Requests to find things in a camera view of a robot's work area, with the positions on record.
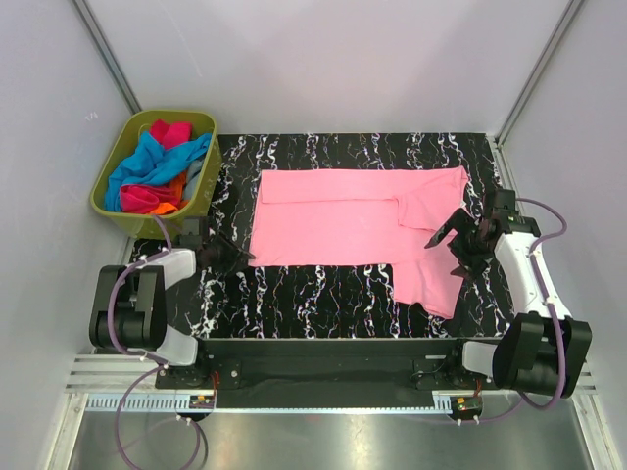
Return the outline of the light pink t-shirt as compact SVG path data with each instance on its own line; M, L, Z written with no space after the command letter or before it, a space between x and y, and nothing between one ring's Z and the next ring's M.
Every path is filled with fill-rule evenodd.
M444 169L265 170L255 207L253 266L393 268L393 297L450 319L462 280L458 262L427 242L461 208L468 182Z

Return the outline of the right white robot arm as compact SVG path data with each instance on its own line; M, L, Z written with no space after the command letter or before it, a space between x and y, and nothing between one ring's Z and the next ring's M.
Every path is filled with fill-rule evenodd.
M483 377L539 408L535 395L547 397L547 406L572 395L593 334L587 322L572 317L544 261L544 243L563 235L567 224L544 234L534 218L517 210L519 201L512 190L489 192L480 218L455 210L426 246L432 249L450 236L457 277L474 279L496 261L515 313L497 343L460 343L444 366L448 382L462 389Z

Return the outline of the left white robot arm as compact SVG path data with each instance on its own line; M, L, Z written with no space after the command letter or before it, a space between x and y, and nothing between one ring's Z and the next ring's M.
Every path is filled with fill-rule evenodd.
M90 343L99 350L154 361L158 374L190 388L219 383L219 372L200 340L168 321L167 291L210 269L229 277L247 268L255 256L215 231L206 216L184 221L178 236L167 222L152 216L166 245L126 265L101 268L89 322Z

